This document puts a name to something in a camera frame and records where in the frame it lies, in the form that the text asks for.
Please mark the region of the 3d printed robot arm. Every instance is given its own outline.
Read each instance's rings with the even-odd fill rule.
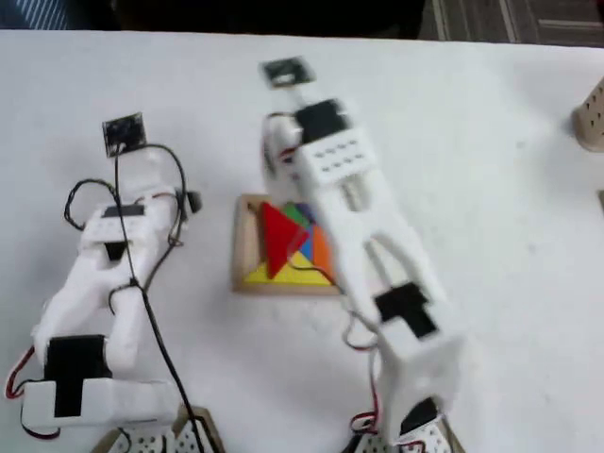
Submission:
[[[141,146],[128,141],[133,135],[144,140],[140,114],[111,123],[117,129],[106,129],[108,157],[114,157],[108,138],[116,139],[117,146],[130,144],[126,151]],[[124,378],[135,365],[147,314],[143,287],[160,262],[166,239],[174,239],[173,229],[179,231],[186,218],[180,163],[173,155],[183,186],[175,189],[162,175],[166,153],[158,148],[163,146],[151,146],[120,153],[121,190],[111,192],[119,196],[119,205],[114,199],[99,206],[84,226],[75,224],[71,215],[68,218],[66,209],[66,218],[82,234],[64,286],[45,304],[32,332],[43,379],[25,385],[23,423],[29,428],[161,427],[176,419],[174,384]],[[101,183],[112,191],[108,183]],[[200,207],[191,206],[192,212]],[[97,310],[108,304],[114,314],[109,335],[82,335]]]
[[[418,235],[399,212],[372,145],[341,102],[316,100],[300,59],[263,66],[273,88],[296,90],[297,105],[271,115],[264,137],[266,185],[277,203],[306,202],[327,234],[336,280],[377,335],[382,359],[378,428],[395,444],[448,411],[459,381],[462,335]],[[364,275],[372,242],[410,281],[373,297]]]

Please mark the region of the white table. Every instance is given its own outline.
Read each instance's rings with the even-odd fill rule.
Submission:
[[[174,147],[204,195],[151,293],[193,403],[211,409],[229,452],[340,451],[369,395],[365,357],[340,341],[338,305],[229,289],[235,200],[263,190],[260,122],[272,98],[258,63],[292,55],[325,94],[358,106],[467,322],[451,414],[466,450],[601,450],[604,156],[583,151],[568,121],[604,74],[595,49],[1,32],[1,369],[29,346],[74,261],[67,193],[110,175],[101,123],[140,110],[148,138]],[[167,377],[149,329],[144,341],[136,374]],[[40,372],[34,363],[24,376]],[[41,444],[18,416],[18,404],[0,405],[3,451],[87,451],[101,434],[66,429]]]

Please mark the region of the red triangle piece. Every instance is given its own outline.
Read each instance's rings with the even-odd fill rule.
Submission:
[[[260,204],[260,216],[268,277],[273,278],[287,262],[287,253],[297,251],[309,238],[309,233],[266,202]]]

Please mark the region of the floor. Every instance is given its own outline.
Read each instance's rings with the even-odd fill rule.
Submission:
[[[604,47],[604,26],[596,0],[426,0],[420,39]]]

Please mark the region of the tangram puzzle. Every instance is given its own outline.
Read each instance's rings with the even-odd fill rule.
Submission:
[[[233,288],[260,294],[338,294],[328,278],[331,256],[306,205],[277,208],[263,195],[238,201],[233,248]]]

